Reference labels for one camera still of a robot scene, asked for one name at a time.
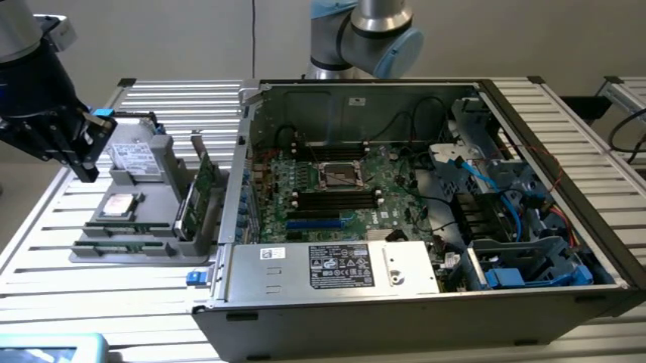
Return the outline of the grey metal drive cage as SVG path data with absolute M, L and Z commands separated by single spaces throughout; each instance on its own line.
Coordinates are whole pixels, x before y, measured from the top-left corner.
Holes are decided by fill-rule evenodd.
M 482 194 L 495 189 L 522 191 L 524 161 L 506 151 L 499 122 L 488 106 L 462 98 L 451 106 L 443 141 L 430 146 L 438 181 L 447 194 Z

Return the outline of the silver hard disk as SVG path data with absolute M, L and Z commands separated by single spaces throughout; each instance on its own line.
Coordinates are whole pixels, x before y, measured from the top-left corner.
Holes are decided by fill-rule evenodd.
M 116 169 L 132 176 L 159 176 L 160 169 L 149 143 L 156 135 L 153 122 L 144 117 L 117 117 L 107 152 Z

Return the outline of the blue grey disk bay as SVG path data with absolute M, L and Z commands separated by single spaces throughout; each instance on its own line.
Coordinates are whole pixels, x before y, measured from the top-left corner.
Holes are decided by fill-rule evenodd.
M 530 242 L 474 240 L 460 259 L 471 290 L 586 286 L 594 283 L 562 237 Z

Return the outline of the CPU socket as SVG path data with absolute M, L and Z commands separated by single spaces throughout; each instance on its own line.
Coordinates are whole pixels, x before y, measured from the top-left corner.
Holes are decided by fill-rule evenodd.
M 351 191 L 365 187 L 357 160 L 311 163 L 315 191 Z

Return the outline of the green graphics card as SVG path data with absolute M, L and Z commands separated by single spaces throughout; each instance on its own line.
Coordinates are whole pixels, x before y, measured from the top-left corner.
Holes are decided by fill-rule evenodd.
M 219 172 L 215 171 L 216 166 L 211 161 L 201 133 L 192 131 L 189 140 L 196 151 L 199 165 L 192 182 L 188 185 L 188 193 L 180 204 L 179 216 L 176 217 L 175 233 L 181 241 L 192 240 L 201 230 L 209 205 L 211 190 L 220 178 Z

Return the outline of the metal slat side table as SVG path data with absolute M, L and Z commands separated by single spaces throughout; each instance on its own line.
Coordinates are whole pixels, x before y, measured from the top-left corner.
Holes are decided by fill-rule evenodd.
M 646 76 L 619 76 L 623 84 L 603 79 L 595 96 L 603 96 L 624 116 L 611 122 L 607 143 L 628 164 L 646 162 Z

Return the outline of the silver chipset heat sink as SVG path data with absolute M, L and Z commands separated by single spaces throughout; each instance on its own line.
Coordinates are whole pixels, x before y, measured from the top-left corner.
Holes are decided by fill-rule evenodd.
M 376 229 L 367 231 L 365 240 L 402 242 L 408 241 L 408 236 L 400 229 Z

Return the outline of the CPU chip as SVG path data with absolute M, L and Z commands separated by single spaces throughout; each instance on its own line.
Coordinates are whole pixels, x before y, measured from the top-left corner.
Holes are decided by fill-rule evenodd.
M 141 194 L 111 194 L 99 212 L 99 218 L 132 220 L 135 210 L 141 200 Z

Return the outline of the black box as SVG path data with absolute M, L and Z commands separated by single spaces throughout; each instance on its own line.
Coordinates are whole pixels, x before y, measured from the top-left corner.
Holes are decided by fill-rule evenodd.
M 603 96 L 560 96 L 560 99 L 587 122 L 600 119 L 611 106 L 611 101 Z

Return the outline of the green motherboard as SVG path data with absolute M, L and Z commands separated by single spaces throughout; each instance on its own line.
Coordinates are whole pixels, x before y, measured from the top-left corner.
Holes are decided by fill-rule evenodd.
M 296 211 L 297 194 L 315 191 L 312 169 L 308 162 L 296 162 L 293 154 L 299 144 L 287 150 L 269 149 L 260 152 L 253 161 L 252 177 L 259 198 L 261 244 L 312 243 L 365 240 L 365 233 L 376 229 L 400 229 L 408 240 L 423 240 L 430 236 L 422 225 L 426 216 L 424 199 L 416 189 L 415 163 L 420 154 L 406 145 L 365 145 L 364 157 L 359 160 L 365 187 L 375 194 L 377 209 L 340 213 L 343 229 L 285 229 L 287 212 Z

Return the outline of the grey parts rack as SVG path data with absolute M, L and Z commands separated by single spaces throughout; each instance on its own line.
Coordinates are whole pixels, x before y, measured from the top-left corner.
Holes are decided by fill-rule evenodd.
M 81 235 L 76 241 L 163 242 L 167 245 L 164 248 L 152 248 L 145 250 L 144 253 L 135 254 L 100 253 L 88 247 L 81 247 L 77 250 L 71 246 L 69 260 L 73 263 L 201 264 L 208 260 L 211 248 L 217 242 L 228 173 L 211 160 L 216 166 L 215 171 L 219 172 L 220 178 L 211 190 L 205 222 L 192 240 L 179 240 L 175 233 L 176 217 L 179 216 L 180 204 L 188 193 L 188 185 L 196 173 L 199 159 L 196 168 L 189 169 L 184 160 L 175 154 L 173 139 L 167 134 L 164 125 L 159 123 L 153 113 L 115 113 L 115 118 L 125 116 L 144 117 L 153 122 L 156 135 L 149 146 L 155 154 L 160 175 L 132 176 L 127 171 L 116 169 L 111 160 L 109 177 L 112 182 L 91 219 L 84 223 Z M 143 195 L 132 220 L 99 218 L 99 212 L 108 196 L 116 193 Z

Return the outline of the black fan shroud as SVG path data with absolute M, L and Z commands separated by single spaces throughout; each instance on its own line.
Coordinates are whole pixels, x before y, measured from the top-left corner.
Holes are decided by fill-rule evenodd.
M 455 193 L 450 208 L 467 244 L 482 239 L 512 242 L 515 223 L 496 193 Z

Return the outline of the black open PC case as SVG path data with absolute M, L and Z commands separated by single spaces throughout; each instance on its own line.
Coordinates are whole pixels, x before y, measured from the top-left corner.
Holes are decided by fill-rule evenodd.
M 522 191 L 495 189 L 515 223 L 512 242 L 562 237 L 590 269 L 586 286 L 471 290 L 470 246 L 440 186 L 430 146 L 446 139 L 451 106 L 475 98 L 499 122 L 504 149 L 528 165 Z M 240 90 L 241 123 L 220 242 L 189 313 L 225 361 L 277 361 L 551 343 L 594 318 L 646 303 L 646 180 L 614 154 L 546 84 L 519 79 L 263 80 Z M 252 177 L 260 152 L 293 143 L 408 146 L 430 236 L 422 241 L 440 292 L 331 301 L 225 301 L 233 248 L 259 242 Z

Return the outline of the blue expansion slot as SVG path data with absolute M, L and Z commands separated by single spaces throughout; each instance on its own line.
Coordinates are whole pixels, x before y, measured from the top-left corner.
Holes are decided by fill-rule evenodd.
M 343 229 L 344 222 L 337 219 L 332 220 L 291 220 L 285 222 L 285 229 L 295 230 L 324 230 L 324 229 Z

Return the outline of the silver power supply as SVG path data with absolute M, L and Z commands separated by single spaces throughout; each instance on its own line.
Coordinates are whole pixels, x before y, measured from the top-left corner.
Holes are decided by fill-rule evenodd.
M 440 292 L 422 241 L 239 245 L 228 303 L 426 296 Z

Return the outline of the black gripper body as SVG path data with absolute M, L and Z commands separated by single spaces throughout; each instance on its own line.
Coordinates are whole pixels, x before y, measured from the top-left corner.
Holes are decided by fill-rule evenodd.
M 0 141 L 40 160 L 81 161 L 88 107 L 50 47 L 0 64 Z

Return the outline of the black expansion slot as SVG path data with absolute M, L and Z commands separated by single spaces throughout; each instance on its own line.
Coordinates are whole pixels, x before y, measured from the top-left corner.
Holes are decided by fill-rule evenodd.
M 285 215 L 287 220 L 317 220 L 340 219 L 340 212 L 336 210 L 291 211 Z

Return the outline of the teal device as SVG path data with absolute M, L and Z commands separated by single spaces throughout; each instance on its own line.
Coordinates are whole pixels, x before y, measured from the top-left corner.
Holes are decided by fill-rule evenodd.
M 108 363 L 103 335 L 0 334 L 0 363 Z

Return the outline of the green RAM stick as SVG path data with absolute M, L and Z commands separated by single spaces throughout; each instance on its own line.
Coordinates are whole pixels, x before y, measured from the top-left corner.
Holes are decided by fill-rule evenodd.
M 107 242 L 107 241 L 76 241 L 72 245 L 73 249 L 80 249 L 81 247 L 88 247 L 100 253 L 144 253 L 145 250 L 152 248 L 164 248 L 167 244 L 163 242 Z

